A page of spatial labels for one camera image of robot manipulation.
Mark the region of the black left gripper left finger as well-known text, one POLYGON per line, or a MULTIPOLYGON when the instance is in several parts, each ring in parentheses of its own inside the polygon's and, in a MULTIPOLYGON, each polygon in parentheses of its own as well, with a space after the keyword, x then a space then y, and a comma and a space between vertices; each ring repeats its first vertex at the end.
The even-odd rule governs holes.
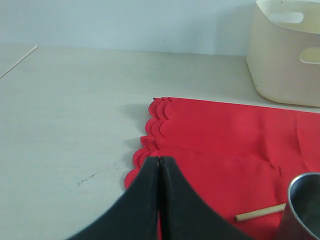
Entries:
POLYGON ((160 159, 148 157, 125 193, 70 240, 156 240, 160 159))

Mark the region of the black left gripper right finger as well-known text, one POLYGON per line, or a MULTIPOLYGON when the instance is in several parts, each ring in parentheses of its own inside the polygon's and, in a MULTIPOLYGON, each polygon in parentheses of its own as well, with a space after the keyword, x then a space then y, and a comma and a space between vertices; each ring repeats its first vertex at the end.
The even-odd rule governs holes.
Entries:
POLYGON ((159 225, 162 240, 250 240, 212 210, 172 157, 159 159, 159 225))

